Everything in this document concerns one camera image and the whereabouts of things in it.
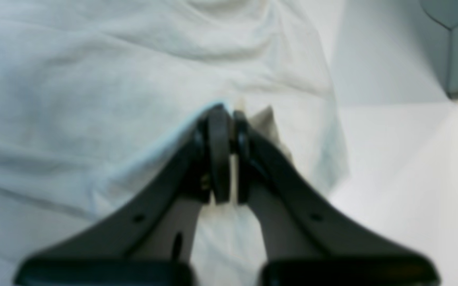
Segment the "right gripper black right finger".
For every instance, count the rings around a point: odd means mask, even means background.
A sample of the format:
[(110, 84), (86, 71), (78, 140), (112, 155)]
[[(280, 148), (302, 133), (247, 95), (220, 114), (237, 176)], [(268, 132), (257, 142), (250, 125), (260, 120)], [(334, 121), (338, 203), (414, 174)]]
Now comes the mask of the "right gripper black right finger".
[(260, 223), (267, 262), (260, 286), (438, 286), (424, 255), (350, 219), (285, 155), (234, 112), (238, 203)]

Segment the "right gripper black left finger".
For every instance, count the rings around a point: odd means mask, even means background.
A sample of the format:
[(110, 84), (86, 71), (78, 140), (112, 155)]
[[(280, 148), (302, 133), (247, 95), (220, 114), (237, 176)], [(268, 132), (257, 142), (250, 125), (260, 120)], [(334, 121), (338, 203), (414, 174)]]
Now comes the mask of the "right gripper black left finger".
[(167, 165), (113, 214), (27, 258), (17, 286), (196, 286), (189, 261), (202, 206), (230, 199), (230, 116), (206, 111)]

